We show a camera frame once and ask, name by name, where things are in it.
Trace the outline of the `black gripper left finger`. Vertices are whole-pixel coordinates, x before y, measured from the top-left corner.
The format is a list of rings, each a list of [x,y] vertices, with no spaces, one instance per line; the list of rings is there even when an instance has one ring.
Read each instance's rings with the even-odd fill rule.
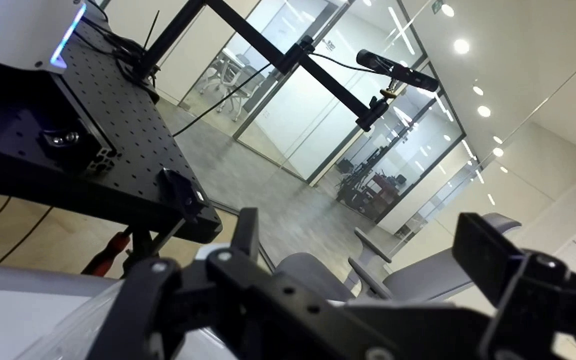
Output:
[[[259,212],[239,215],[233,242],[183,269],[133,266],[86,360],[173,360],[212,331],[239,360],[397,360],[397,347],[286,275],[259,269]]]

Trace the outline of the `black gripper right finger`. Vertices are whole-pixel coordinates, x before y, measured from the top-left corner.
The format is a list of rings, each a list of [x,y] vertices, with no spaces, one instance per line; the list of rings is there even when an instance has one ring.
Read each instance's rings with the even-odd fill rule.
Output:
[[[485,360],[559,360],[556,335],[576,340],[576,273],[561,258],[516,248],[474,212],[459,216],[453,257],[497,309]]]

